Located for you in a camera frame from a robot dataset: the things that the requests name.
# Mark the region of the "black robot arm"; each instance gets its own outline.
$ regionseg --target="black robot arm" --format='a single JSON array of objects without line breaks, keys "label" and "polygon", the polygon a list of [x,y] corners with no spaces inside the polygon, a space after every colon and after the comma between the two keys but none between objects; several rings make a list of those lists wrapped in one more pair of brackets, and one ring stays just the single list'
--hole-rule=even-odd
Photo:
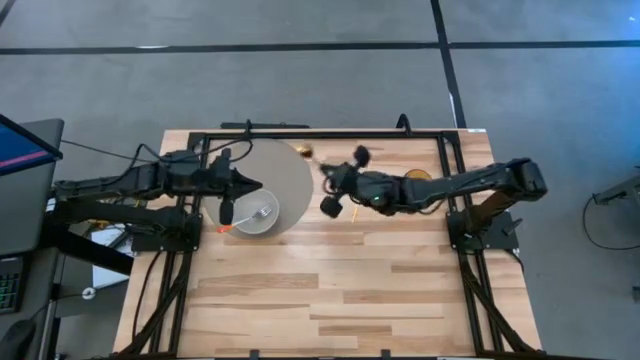
[{"label": "black robot arm", "polygon": [[339,200],[344,195],[358,204],[391,216],[398,212],[428,214],[435,211],[429,207],[449,197],[495,190],[482,204],[465,210],[467,230],[475,232],[516,202],[536,201],[547,192],[538,166],[526,158],[450,177],[424,180],[377,171],[359,172],[368,163],[370,155],[366,148],[360,146],[354,156],[355,165],[320,164],[320,170],[326,176],[325,191],[329,194],[321,209],[330,217],[337,217],[342,210]]},{"label": "black robot arm", "polygon": [[110,211],[116,208],[96,201],[117,197],[153,200],[162,195],[199,195],[222,198],[220,223],[228,225],[233,219],[233,202],[262,187],[262,183],[231,169],[230,158],[231,150],[224,149],[207,169],[200,169],[199,157],[193,151],[175,151],[158,162],[131,167],[119,176],[58,181],[54,188],[58,200],[55,215],[67,223],[130,218],[131,222],[158,224],[158,219],[162,218],[159,214],[145,213],[143,209]]}]

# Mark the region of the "small yellow object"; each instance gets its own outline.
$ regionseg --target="small yellow object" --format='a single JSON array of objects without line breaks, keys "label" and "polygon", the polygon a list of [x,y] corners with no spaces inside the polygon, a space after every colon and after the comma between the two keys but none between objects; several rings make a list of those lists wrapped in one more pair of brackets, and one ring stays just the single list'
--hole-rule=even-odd
[{"label": "small yellow object", "polygon": [[356,205],[356,208],[353,209],[353,217],[351,217],[351,223],[353,224],[354,222],[356,222],[356,217],[358,217],[358,207],[360,205]]},{"label": "small yellow object", "polygon": [[95,227],[97,227],[100,230],[104,230],[107,226],[111,225],[111,223],[109,221],[106,221],[106,220],[89,219],[89,220],[87,220],[87,222],[89,224],[93,224]]},{"label": "small yellow object", "polygon": [[311,144],[302,144],[296,148],[296,151],[303,158],[310,159],[313,157],[313,147]]},{"label": "small yellow object", "polygon": [[406,174],[404,174],[405,177],[408,177],[410,179],[425,179],[425,180],[431,180],[431,175],[429,175],[428,172],[421,170],[421,169],[413,169],[413,170],[409,170],[407,171]]}]

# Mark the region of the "keyboard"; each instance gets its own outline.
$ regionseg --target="keyboard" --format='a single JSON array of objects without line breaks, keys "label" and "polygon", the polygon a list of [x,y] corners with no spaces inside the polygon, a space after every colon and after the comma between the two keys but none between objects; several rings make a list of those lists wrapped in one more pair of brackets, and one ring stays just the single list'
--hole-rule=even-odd
[{"label": "keyboard", "polygon": [[0,315],[20,310],[26,279],[24,265],[22,256],[0,259]]}]

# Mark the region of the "wooden tabletop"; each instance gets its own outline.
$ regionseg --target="wooden tabletop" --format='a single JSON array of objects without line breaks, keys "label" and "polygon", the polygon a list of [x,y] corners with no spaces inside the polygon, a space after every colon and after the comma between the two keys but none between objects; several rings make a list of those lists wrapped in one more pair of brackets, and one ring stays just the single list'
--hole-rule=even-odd
[{"label": "wooden tabletop", "polygon": [[[186,148],[189,132],[165,132],[162,152]],[[492,163],[485,132],[460,130],[468,170]],[[321,161],[350,160],[357,145],[369,148],[372,170],[402,175],[426,170],[442,176],[436,142],[402,140],[285,140],[313,144]],[[448,149],[452,169],[453,151]],[[322,176],[312,170],[314,194],[308,210],[290,230],[266,240],[215,232],[205,217],[194,254],[179,345],[179,357],[471,355],[462,281],[449,246],[446,206],[433,215],[386,217],[343,200],[338,219],[320,212]],[[486,198],[476,194],[474,201]],[[161,198],[150,207],[173,204]],[[522,338],[539,347],[524,277],[504,251],[486,251],[498,308]],[[139,255],[116,336],[114,351],[131,341],[133,314],[152,253]],[[156,263],[144,296],[139,329],[155,309],[164,255]],[[484,343],[490,333],[480,305]],[[165,318],[160,349],[166,349],[173,310]]]}]

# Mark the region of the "round plate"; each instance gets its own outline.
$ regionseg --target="round plate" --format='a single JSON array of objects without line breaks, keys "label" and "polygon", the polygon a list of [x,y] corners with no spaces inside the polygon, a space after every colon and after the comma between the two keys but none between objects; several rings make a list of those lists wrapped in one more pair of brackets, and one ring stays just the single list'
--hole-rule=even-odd
[{"label": "round plate", "polygon": [[249,235],[262,234],[271,229],[273,224],[276,223],[276,220],[278,220],[278,215],[280,214],[278,199],[276,199],[275,195],[273,195],[269,190],[260,189],[236,200],[233,212],[234,222],[253,216],[256,211],[264,208],[265,206],[271,207],[269,215],[263,218],[247,220],[242,224],[238,224],[236,229]]},{"label": "round plate", "polygon": [[[313,177],[309,164],[298,155],[291,145],[273,139],[254,139],[253,150],[232,166],[238,171],[263,184],[262,189],[270,191],[280,205],[276,223],[260,235],[247,234],[234,228],[228,232],[231,236],[243,239],[264,239],[281,234],[294,226],[309,208],[313,193]],[[222,144],[214,141],[211,146]],[[231,157],[237,158],[246,153],[249,144],[240,142],[229,147]],[[236,199],[235,206],[245,196]],[[219,224],[220,202],[217,197],[208,196],[203,200],[207,214],[214,224]]]}]

